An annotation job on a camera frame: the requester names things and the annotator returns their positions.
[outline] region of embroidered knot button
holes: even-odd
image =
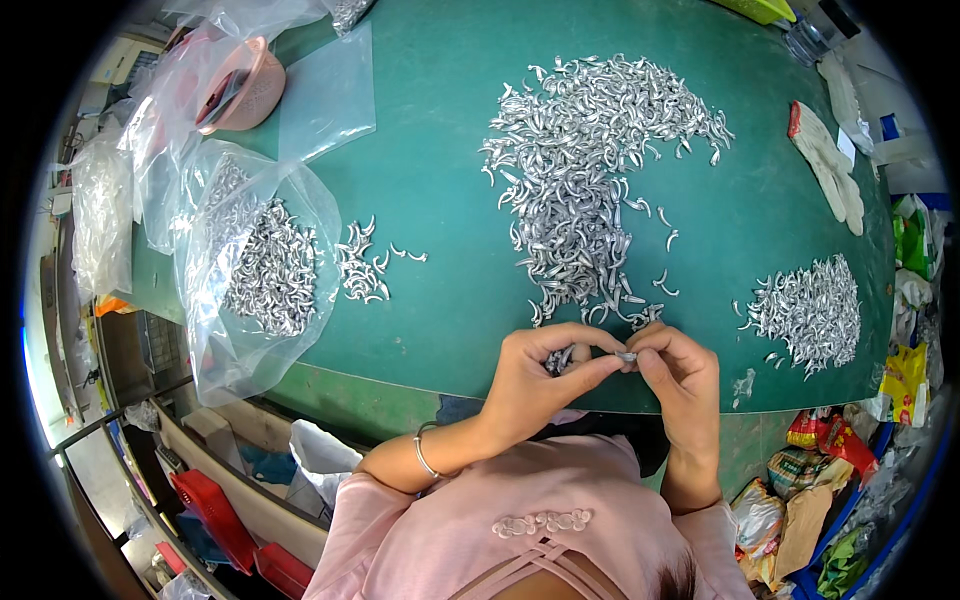
[[[538,530],[550,533],[572,529],[583,531],[593,514],[589,510],[574,509],[569,513],[537,513],[523,517],[504,516],[493,524],[493,532],[506,540],[512,536],[533,536]]]

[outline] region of woman's left hand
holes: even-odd
[[[571,344],[576,345],[572,363],[561,376],[551,377],[543,361],[551,351]],[[591,359],[591,346],[609,354]],[[515,331],[500,346],[490,394],[478,418],[503,449],[518,444],[540,431],[567,404],[623,369],[623,361],[613,353],[625,350],[603,329],[579,323]]]

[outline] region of woman's left arm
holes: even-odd
[[[553,350],[575,344],[573,362],[551,377],[543,361]],[[589,347],[611,354],[590,358]],[[592,390],[618,369],[629,369],[612,355],[624,345],[604,331],[579,323],[524,329],[508,335],[483,410],[451,425],[423,432],[420,450],[430,468],[443,474],[491,458],[530,438],[571,401]],[[369,473],[385,486],[421,492],[436,480],[417,458],[414,436],[394,438],[374,448],[355,473]]]

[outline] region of black hair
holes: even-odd
[[[697,591],[697,565],[689,551],[674,567],[660,570],[660,600],[693,600]]]

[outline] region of woman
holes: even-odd
[[[570,344],[551,378],[542,362]],[[617,370],[660,400],[660,495],[623,436],[527,441]],[[753,598],[717,482],[719,396],[716,355],[662,323],[626,346],[581,324],[516,331],[479,415],[379,445],[340,485],[303,598]]]

